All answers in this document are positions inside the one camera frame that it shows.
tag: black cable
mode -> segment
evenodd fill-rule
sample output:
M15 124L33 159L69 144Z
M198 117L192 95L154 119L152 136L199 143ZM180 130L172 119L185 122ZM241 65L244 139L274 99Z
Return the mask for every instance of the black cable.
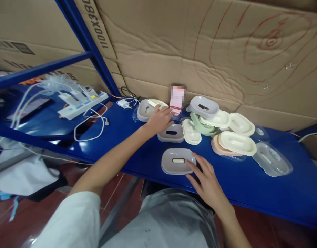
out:
M119 89L121 90L122 94L125 97L135 97L135 98L137 98L137 96L132 91L130 91L130 89L128 87L122 86Z

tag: pink soap dish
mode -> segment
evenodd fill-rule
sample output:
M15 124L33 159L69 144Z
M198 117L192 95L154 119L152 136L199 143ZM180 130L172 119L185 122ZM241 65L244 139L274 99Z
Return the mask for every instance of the pink soap dish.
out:
M242 154L240 153L236 153L227 149L224 149L218 141L218 136L216 135L214 136L214 138L211 140L211 147L214 150L215 153L217 153L218 155L223 155L223 156L242 156Z

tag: person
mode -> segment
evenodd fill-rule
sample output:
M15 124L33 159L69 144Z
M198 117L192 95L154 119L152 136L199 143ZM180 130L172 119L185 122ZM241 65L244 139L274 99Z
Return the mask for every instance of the person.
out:
M159 105L148 122L102 156L61 202L33 247L98 247L100 194L129 158L150 138L167 129L172 109ZM213 166L194 153L202 171L187 161L198 177L186 175L199 196L222 222L228 248L251 247L233 206L220 187ZM102 247L218 247L213 212L182 190L168 188L148 195L139 215Z

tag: hand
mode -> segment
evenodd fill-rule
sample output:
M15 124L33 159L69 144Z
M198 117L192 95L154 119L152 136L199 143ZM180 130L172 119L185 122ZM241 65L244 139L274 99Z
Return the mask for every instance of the hand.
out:
M174 115L172 109L163 107L159 110L159 107L160 105L155 106L154 113L151 117L149 117L147 123L142 126L142 128L146 130L151 137L166 130L172 125L172 123L174 123L174 121L170 121Z
M196 153L193 153L193 155L199 162L203 173L190 161L186 161L186 163L199 178L201 185L199 185L190 174L186 175L187 179L193 185L199 196L213 208L220 218L225 214L233 214L234 208L223 193L213 166L204 157Z

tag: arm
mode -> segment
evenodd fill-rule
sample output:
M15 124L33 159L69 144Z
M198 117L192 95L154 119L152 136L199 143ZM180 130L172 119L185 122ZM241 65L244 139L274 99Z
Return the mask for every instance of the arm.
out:
M193 153L199 162L203 173L194 164L187 161L189 167L199 178L201 184L191 176L186 175L196 192L214 209L222 222L225 242L228 248L251 248L244 232L235 215L235 211L227 197L223 193L216 178L213 166L202 156Z
M150 138L167 129L173 121L174 115L170 108L155 107L148 122L135 131L130 137L103 155L77 181L70 191L72 195L81 191L92 191L101 194L103 187L122 169L130 157Z

